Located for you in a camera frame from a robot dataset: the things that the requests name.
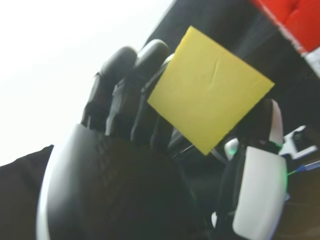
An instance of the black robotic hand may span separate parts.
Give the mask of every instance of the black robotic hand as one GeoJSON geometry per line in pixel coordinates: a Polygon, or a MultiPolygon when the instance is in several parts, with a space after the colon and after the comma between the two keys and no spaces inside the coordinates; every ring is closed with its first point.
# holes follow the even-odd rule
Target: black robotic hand
{"type": "Polygon", "coordinates": [[[49,160],[38,240],[207,238],[183,174],[166,156],[172,126],[147,104],[168,53],[160,40],[138,55],[124,47],[95,75],[81,124],[49,160]]]}

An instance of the white background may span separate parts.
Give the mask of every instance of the white background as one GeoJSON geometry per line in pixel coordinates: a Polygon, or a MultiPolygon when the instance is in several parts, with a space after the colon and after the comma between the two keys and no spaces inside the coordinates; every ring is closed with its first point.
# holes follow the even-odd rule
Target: white background
{"type": "Polygon", "coordinates": [[[0,3],[0,165],[56,144],[81,120],[92,77],[139,50],[172,0],[0,3]]]}

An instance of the red fabric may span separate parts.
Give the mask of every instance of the red fabric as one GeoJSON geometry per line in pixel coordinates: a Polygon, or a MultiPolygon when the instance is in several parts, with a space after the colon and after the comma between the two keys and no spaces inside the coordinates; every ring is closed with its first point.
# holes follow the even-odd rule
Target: red fabric
{"type": "Polygon", "coordinates": [[[265,6],[307,52],[320,46],[320,0],[252,0],[265,6]]]}

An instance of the yellow paper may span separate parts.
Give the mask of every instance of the yellow paper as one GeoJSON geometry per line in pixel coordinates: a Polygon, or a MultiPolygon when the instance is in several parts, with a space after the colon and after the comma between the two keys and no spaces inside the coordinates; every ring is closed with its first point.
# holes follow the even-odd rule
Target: yellow paper
{"type": "Polygon", "coordinates": [[[190,27],[148,103],[208,154],[273,86],[257,70],[190,27]]]}

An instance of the yellow sticky note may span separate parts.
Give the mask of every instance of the yellow sticky note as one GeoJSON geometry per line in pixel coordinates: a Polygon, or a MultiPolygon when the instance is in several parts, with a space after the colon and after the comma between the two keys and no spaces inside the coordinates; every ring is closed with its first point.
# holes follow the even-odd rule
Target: yellow sticky note
{"type": "Polygon", "coordinates": [[[208,154],[273,86],[257,70],[190,27],[148,103],[208,154]]]}

